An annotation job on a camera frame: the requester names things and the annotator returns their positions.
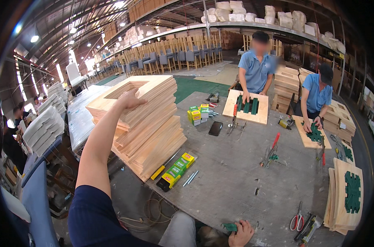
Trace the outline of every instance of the red cable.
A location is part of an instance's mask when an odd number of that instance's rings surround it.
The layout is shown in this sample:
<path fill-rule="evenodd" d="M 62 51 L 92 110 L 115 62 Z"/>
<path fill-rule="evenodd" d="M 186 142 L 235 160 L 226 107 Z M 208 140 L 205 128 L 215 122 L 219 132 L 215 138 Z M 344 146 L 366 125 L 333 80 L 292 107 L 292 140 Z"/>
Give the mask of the red cable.
<path fill-rule="evenodd" d="M 316 10 L 315 10 L 315 5 L 313 4 L 313 1 L 311 2 L 312 3 L 312 7 L 313 7 L 313 13 L 315 14 L 315 21 L 316 21 L 316 30 L 318 31 L 318 55 L 317 55 L 317 61 L 316 61 L 316 73 L 318 72 L 318 65 L 319 65 L 319 24 L 318 24 L 318 19 L 316 18 Z"/>
<path fill-rule="evenodd" d="M 183 0 L 183 9 L 184 9 L 184 17 L 186 18 L 187 36 L 189 36 L 190 33 L 188 32 L 188 22 L 187 22 L 186 7 L 184 6 L 184 0 Z"/>

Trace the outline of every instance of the forearm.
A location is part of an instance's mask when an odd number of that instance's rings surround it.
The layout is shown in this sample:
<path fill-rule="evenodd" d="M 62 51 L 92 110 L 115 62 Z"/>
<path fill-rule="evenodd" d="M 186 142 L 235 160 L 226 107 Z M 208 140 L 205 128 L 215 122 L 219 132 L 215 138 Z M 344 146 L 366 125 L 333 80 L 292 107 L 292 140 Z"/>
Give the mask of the forearm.
<path fill-rule="evenodd" d="M 264 89 L 263 89 L 263 92 L 265 94 L 268 92 L 268 89 L 271 86 L 272 78 L 273 78 L 273 75 L 268 75 L 268 79 L 266 80 L 266 83 L 265 83 L 265 86 L 264 86 Z"/>
<path fill-rule="evenodd" d="M 301 99 L 301 112 L 302 116 L 304 118 L 304 121 L 308 119 L 308 112 L 307 112 L 307 107 L 306 107 L 306 100 Z"/>
<path fill-rule="evenodd" d="M 239 72 L 239 83 L 242 86 L 243 91 L 247 91 L 246 77 L 244 73 Z"/>
<path fill-rule="evenodd" d="M 81 155 L 80 166 L 84 164 L 106 165 L 117 122 L 122 111 L 125 109 L 124 102 L 118 100 L 96 124 L 92 130 Z"/>
<path fill-rule="evenodd" d="M 320 118 L 324 117 L 324 115 L 326 114 L 327 110 L 328 110 L 328 106 L 326 106 L 326 105 L 324 105 L 321 108 L 320 113 L 319 113 Z"/>

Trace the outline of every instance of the gray pants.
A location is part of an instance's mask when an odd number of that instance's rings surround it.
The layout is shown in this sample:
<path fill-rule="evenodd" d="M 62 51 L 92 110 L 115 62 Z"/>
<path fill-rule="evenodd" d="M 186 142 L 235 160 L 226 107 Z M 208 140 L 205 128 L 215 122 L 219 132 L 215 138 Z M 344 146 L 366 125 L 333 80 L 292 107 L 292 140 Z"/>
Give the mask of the gray pants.
<path fill-rule="evenodd" d="M 177 211 L 158 244 L 163 247 L 196 247 L 195 220 L 190 215 Z"/>

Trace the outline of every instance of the black cap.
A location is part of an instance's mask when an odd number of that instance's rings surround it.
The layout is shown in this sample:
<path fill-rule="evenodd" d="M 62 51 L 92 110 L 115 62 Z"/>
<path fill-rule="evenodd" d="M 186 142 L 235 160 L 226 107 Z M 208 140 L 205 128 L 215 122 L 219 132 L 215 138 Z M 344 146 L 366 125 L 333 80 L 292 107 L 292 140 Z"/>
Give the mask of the black cap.
<path fill-rule="evenodd" d="M 333 85 L 333 69 L 328 64 L 321 64 L 319 66 L 320 80 L 329 86 Z"/>

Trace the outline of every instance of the red-handled scissors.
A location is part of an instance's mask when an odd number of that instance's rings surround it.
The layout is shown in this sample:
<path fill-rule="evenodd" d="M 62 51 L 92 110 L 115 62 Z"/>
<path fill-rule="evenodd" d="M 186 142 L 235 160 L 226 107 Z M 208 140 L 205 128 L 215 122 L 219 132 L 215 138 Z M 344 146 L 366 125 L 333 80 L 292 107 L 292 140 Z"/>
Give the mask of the red-handled scissors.
<path fill-rule="evenodd" d="M 208 105 L 210 109 L 214 109 L 218 106 L 216 103 L 212 103 L 212 102 L 210 102 Z"/>
<path fill-rule="evenodd" d="M 301 208 L 302 208 L 302 201 L 300 202 L 297 215 L 294 216 L 294 218 L 290 222 L 290 230 L 292 231 L 297 229 L 297 231 L 300 232 L 304 227 L 304 217 L 301 215 Z"/>

